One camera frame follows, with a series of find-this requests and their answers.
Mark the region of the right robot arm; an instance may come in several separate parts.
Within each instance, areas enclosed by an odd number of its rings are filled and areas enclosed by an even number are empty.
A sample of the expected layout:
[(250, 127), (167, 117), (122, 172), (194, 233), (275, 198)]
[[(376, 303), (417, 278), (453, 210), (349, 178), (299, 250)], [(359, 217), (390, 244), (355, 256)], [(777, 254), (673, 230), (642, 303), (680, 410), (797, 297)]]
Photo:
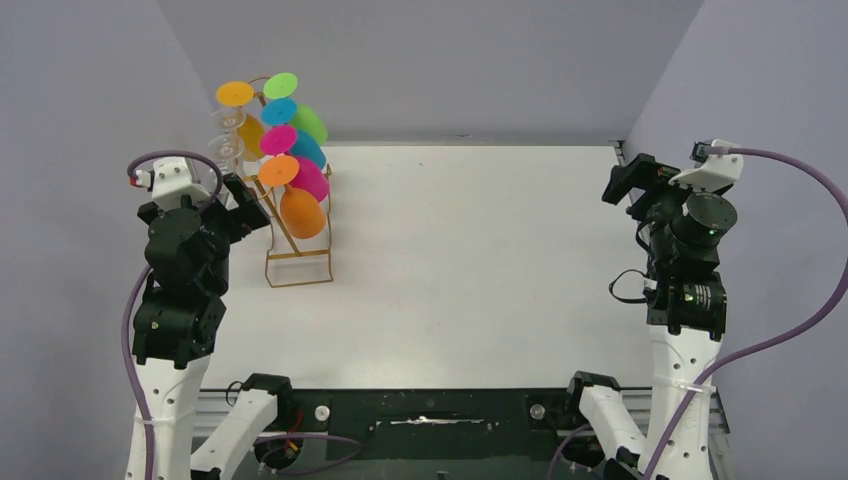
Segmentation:
[(738, 155), (699, 154), (681, 170), (640, 154), (615, 166), (602, 200), (628, 207), (638, 245), (646, 252), (640, 303), (652, 351), (648, 426), (640, 429), (618, 382), (577, 372), (569, 385), (568, 413), (594, 433), (606, 479), (708, 479), (709, 428), (714, 392), (707, 369), (726, 331), (727, 293), (718, 246), (738, 214), (725, 193), (740, 178)]

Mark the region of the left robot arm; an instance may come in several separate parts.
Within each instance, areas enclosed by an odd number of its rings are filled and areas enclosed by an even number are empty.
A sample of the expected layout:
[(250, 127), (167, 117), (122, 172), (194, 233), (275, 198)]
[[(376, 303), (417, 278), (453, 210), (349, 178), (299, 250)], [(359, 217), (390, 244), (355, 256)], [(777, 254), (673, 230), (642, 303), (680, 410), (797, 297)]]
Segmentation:
[(152, 202), (139, 209), (151, 269), (137, 284), (141, 303), (131, 321), (137, 411), (129, 479), (230, 479), (267, 427), (286, 428), (298, 416), (289, 378), (253, 373), (213, 433), (192, 446), (202, 380), (226, 312), (230, 247), (269, 223), (238, 175), (224, 175), (223, 185), (236, 200), (233, 210), (219, 200), (202, 210), (186, 193), (172, 210)]

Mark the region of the blue plastic wine glass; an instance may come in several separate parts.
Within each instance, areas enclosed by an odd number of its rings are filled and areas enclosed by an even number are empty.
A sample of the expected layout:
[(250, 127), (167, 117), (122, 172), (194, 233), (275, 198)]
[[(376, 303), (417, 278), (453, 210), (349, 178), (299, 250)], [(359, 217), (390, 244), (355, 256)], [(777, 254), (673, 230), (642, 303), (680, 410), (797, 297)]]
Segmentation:
[(321, 171), (327, 165), (327, 158), (322, 150), (323, 145), (319, 146), (309, 134), (290, 125), (268, 126), (259, 146), (266, 156), (289, 154), (303, 157), (310, 160)]

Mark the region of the orange plastic wine glass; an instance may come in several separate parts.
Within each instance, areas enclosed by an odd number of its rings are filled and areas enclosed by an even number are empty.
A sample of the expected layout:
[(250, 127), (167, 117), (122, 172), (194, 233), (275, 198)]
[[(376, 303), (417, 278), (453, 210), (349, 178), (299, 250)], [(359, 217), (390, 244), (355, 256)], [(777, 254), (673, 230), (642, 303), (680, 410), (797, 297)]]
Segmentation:
[(310, 239), (323, 231), (327, 223), (321, 205), (306, 191), (289, 186), (281, 187), (279, 213), (290, 235), (297, 239)]

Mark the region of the magenta plastic wine glass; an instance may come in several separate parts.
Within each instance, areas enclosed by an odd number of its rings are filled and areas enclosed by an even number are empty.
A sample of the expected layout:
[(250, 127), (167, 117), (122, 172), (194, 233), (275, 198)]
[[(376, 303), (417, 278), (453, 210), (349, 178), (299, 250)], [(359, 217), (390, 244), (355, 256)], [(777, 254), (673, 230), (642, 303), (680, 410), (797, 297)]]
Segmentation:
[(259, 180), (267, 187), (289, 186), (306, 191), (317, 202), (329, 193), (329, 180), (310, 160), (289, 154), (266, 156), (259, 170)]

